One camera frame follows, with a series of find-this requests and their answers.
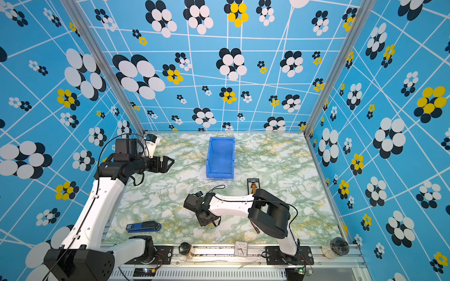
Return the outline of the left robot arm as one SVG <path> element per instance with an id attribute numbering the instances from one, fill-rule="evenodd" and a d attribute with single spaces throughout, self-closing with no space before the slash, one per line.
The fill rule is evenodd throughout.
<path id="1" fill-rule="evenodd" d="M 116 139 L 115 152 L 98 165 L 93 190 L 74 227 L 60 246 L 51 247 L 44 257 L 48 268 L 43 280 L 106 281 L 113 271 L 128 261 L 142 258 L 159 262 L 152 237 L 138 235 L 127 242 L 102 251 L 101 241 L 125 191 L 136 174 L 166 173 L 174 164 L 167 157 L 155 156 L 159 138 L 153 134 L 133 139 Z"/>

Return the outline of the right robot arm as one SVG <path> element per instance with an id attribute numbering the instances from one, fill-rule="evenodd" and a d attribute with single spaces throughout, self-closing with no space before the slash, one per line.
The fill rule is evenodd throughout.
<path id="1" fill-rule="evenodd" d="M 288 204 L 263 189 L 246 196 L 223 196 L 213 191 L 188 194 L 184 208 L 195 213 L 200 226 L 219 225 L 225 215 L 248 218 L 260 231 L 277 240 L 281 252 L 295 256 L 298 239 L 291 230 L 291 209 Z"/>

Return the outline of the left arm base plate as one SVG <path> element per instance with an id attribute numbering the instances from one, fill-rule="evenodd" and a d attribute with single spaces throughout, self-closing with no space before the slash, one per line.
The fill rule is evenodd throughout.
<path id="1" fill-rule="evenodd" d="M 172 246 L 154 246 L 154 254 L 151 258 L 147 255 L 142 255 L 140 257 L 134 258 L 126 265 L 169 265 L 171 263 L 173 256 Z"/>

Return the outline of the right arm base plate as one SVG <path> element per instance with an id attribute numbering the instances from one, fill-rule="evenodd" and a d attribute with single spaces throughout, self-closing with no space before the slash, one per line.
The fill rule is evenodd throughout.
<path id="1" fill-rule="evenodd" d="M 267 265 L 313 265 L 314 257 L 311 248 L 299 246 L 295 255 L 287 255 L 279 246 L 266 246 L 261 256 L 266 259 Z"/>

